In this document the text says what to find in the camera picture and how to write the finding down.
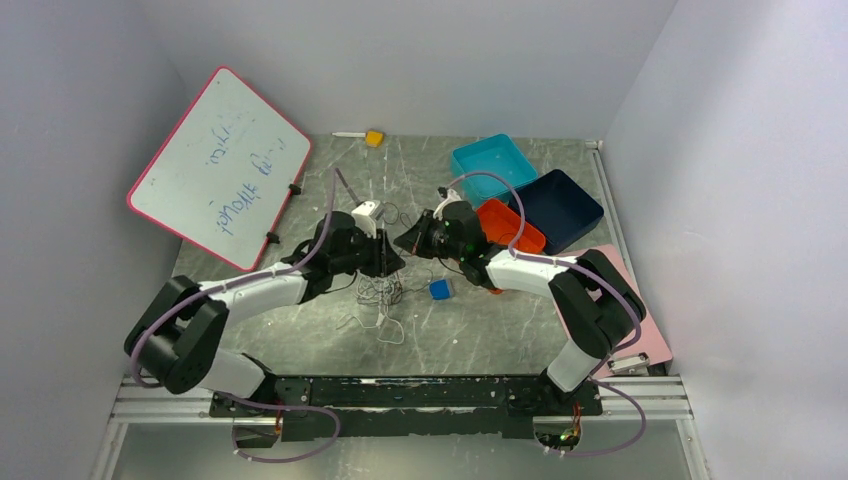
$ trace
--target yellow eraser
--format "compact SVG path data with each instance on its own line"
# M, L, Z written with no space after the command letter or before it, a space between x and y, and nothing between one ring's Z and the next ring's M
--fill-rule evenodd
M383 137L385 137L383 132L368 130L368 132L365 133L365 145L377 148L383 143Z

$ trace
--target small blue cube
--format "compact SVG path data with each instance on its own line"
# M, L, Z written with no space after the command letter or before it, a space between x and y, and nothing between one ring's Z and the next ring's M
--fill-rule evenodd
M430 284L430 295L433 300L446 300L453 296L453 286L450 280L436 280Z

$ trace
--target navy blue plastic bin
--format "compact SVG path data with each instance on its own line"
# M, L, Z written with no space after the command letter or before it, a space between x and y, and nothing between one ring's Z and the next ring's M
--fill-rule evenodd
M551 170L518 190L524 215L545 236L545 253L556 255L604 218L604 207L562 170ZM515 198L509 208L518 213Z

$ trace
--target marble tabletop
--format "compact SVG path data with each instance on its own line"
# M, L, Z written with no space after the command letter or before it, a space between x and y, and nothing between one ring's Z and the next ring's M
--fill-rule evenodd
M436 188L452 179L451 152L477 140L389 136L379 148L369 148L362 139L330 135L311 139L312 153L299 182L303 194L292 197L283 211L276 229L281 244L269 245L261 267L289 255L298 243L312 237L326 209L330 167L341 168L362 199L398 205L414 222L423 208L438 205ZM601 200L601 188L583 141L518 138L515 142L540 175L559 168ZM336 209L350 211L353 206L339 185ZM387 225L386 230L394 238L406 229L397 223ZM611 243L611 234L607 223L600 222L569 249L607 243ZM406 258L406 262L401 278L407 290L389 311L403 326L401 345L377 341L378 334L386 340L401 339L400 329L392 322L385 322L379 331L363 329L356 320L340 327L349 314L365 325L376 322L376 307L359 305L354 285L303 305L275 309L228 325L221 346L249 353L275 373L289 375L538 373L562 348L565 333L550 300L523 292L495 296L435 260ZM187 242L174 267L174 275L188 275L195 281L239 274ZM431 277L452 279L454 297L432 300L423 288ZM350 280L338 276L333 286L343 287Z

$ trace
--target gray wall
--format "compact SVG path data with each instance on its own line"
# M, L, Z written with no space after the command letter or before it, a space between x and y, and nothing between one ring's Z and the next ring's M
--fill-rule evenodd
M680 0L606 136L716 479L848 477L846 22Z
M124 195L187 97L129 0L0 4L0 478L87 478L177 242Z
M675 0L140 0L196 94L220 64L311 133L601 138Z

